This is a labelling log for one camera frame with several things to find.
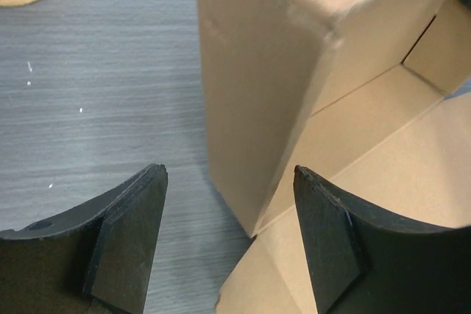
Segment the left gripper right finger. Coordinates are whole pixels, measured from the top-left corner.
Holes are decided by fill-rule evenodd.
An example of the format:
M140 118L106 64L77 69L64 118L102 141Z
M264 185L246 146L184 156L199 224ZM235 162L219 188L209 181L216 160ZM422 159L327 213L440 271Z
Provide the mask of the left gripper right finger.
M468 313L470 228L393 213L311 169L294 200L319 313Z

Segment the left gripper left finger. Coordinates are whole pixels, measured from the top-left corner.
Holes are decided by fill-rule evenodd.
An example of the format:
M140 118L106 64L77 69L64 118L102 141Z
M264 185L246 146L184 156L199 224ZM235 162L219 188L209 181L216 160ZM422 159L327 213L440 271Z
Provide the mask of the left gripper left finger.
M168 187L150 164L113 189L1 232L3 313L142 313Z

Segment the large brown cardboard box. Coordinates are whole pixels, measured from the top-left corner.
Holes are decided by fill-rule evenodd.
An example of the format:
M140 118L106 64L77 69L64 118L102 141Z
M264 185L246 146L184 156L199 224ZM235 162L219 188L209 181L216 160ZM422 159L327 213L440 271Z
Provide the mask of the large brown cardboard box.
M470 0L197 0L210 177L252 244L217 313L319 313L294 200L313 172L470 228Z

